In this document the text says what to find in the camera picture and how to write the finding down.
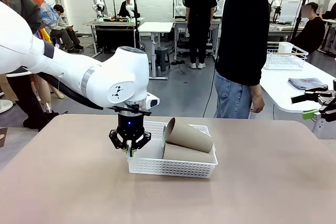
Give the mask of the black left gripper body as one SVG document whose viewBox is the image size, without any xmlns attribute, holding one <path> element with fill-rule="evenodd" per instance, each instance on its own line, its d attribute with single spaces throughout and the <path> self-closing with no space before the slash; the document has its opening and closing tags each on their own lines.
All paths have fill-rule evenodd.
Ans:
<svg viewBox="0 0 336 224">
<path fill-rule="evenodd" d="M 118 114 L 117 133 L 126 140 L 138 140 L 144 134 L 144 115 L 126 116 Z"/>
</svg>

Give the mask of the person's left hand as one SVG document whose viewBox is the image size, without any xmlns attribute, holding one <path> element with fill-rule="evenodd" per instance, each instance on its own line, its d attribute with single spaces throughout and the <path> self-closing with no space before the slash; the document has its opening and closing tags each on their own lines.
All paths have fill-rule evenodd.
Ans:
<svg viewBox="0 0 336 224">
<path fill-rule="evenodd" d="M 252 97 L 252 107 L 250 111 L 252 113 L 260 113 L 265 106 L 262 95 L 254 95 Z"/>
</svg>

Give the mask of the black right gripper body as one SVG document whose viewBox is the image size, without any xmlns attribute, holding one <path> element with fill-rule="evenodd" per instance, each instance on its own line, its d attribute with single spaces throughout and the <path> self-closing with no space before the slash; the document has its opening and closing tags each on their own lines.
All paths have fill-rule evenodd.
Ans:
<svg viewBox="0 0 336 224">
<path fill-rule="evenodd" d="M 335 121 L 335 94 L 332 94 L 331 97 L 320 95 L 318 102 L 321 105 L 319 109 L 321 117 L 327 122 Z"/>
</svg>

